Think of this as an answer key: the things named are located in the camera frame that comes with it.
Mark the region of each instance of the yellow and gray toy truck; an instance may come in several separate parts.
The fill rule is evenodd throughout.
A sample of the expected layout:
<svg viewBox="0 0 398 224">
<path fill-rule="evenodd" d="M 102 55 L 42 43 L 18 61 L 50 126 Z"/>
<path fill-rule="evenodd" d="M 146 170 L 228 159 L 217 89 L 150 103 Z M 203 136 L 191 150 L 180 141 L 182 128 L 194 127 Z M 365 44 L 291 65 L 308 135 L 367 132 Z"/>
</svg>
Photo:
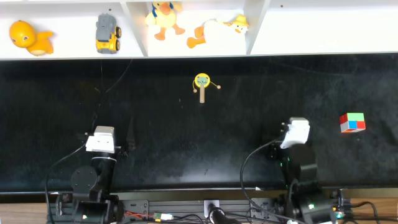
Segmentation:
<svg viewBox="0 0 398 224">
<path fill-rule="evenodd" d="M 98 53 L 115 54 L 120 49 L 118 38 L 122 36 L 122 30 L 116 25 L 116 19 L 108 14 L 98 16 L 96 23 L 96 45 Z"/>
</svg>

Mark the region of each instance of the cube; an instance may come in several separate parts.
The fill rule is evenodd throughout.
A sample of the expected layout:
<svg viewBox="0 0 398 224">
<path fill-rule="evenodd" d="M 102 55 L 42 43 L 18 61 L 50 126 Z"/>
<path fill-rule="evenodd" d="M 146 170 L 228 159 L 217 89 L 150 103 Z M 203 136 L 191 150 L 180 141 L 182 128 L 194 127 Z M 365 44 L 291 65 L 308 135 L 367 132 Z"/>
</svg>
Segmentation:
<svg viewBox="0 0 398 224">
<path fill-rule="evenodd" d="M 363 113 L 346 113 L 340 117 L 342 133 L 359 132 L 366 129 Z"/>
</svg>

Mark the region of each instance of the blue square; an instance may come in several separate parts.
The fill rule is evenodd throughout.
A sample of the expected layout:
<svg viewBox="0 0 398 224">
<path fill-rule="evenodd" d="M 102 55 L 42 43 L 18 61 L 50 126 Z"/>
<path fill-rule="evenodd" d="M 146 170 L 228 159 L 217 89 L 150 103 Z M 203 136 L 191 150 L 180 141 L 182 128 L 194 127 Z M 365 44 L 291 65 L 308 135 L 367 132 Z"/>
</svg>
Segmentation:
<svg viewBox="0 0 398 224">
<path fill-rule="evenodd" d="M 350 129 L 357 129 L 356 121 L 348 121 L 348 126 Z"/>
</svg>

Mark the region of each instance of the black table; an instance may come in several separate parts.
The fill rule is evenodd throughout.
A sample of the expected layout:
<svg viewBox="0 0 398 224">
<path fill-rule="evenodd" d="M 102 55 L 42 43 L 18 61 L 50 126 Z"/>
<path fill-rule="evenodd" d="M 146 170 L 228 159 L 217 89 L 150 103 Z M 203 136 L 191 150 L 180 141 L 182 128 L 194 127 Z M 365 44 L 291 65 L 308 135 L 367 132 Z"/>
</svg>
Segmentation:
<svg viewBox="0 0 398 224">
<path fill-rule="evenodd" d="M 80 146 L 100 94 L 100 60 L 0 62 L 0 192 L 43 192 L 55 161 Z M 109 88 L 129 60 L 103 60 Z M 206 103 L 192 92 L 205 72 Z M 103 98 L 97 125 L 124 141 L 133 117 L 137 149 L 116 165 L 113 192 L 237 188 L 244 158 L 279 135 L 291 116 L 310 121 L 324 187 L 387 187 L 398 179 L 396 54 L 133 60 Z M 341 134 L 339 117 L 362 112 L 367 130 Z M 79 152 L 51 174 L 70 190 Z M 245 169 L 248 187 L 284 189 L 279 163 L 264 152 Z"/>
</svg>

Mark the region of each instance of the yellow duck toy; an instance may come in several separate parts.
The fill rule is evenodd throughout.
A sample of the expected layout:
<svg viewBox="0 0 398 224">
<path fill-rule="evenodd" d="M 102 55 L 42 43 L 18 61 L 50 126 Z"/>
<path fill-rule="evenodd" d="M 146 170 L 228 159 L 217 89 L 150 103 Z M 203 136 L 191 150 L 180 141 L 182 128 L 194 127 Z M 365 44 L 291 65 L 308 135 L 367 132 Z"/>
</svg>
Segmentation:
<svg viewBox="0 0 398 224">
<path fill-rule="evenodd" d="M 221 22 L 212 19 L 195 29 L 196 38 L 188 38 L 187 45 L 190 49 L 206 42 L 212 42 L 212 44 L 217 45 L 223 43 L 229 35 L 236 33 L 244 35 L 248 29 L 249 24 L 246 22 L 246 16 L 244 15 L 238 15 L 233 22 Z"/>
<path fill-rule="evenodd" d="M 160 32 L 155 35 L 158 40 L 165 40 L 166 30 L 173 27 L 175 29 L 175 34 L 181 35 L 185 32 L 185 29 L 179 28 L 176 24 L 177 12 L 182 11 L 182 5 L 177 2 L 153 2 L 152 12 L 146 17 L 145 22 L 148 26 L 158 25 L 160 27 Z"/>
<path fill-rule="evenodd" d="M 26 48 L 29 53 L 35 56 L 52 54 L 54 49 L 49 37 L 53 32 L 36 32 L 27 22 L 17 21 L 10 28 L 10 38 L 17 47 Z"/>
</svg>

